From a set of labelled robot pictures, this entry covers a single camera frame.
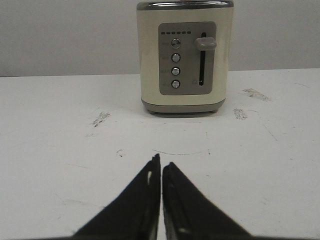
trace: white surface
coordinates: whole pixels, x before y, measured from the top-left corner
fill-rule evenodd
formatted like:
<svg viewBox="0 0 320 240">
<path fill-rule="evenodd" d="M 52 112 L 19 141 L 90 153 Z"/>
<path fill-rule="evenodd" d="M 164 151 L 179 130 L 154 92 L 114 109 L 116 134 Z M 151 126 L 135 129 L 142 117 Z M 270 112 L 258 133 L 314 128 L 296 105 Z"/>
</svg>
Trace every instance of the white surface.
<svg viewBox="0 0 320 240">
<path fill-rule="evenodd" d="M 148 114 L 139 75 L 0 78 L 0 238 L 71 235 L 156 152 L 253 235 L 320 238 L 319 76 L 230 72 L 218 113 L 189 118 Z"/>
<path fill-rule="evenodd" d="M 142 0 L 1 0 L 0 76 L 139 72 Z M 234 0 L 231 70 L 320 67 L 320 1 Z"/>
</svg>

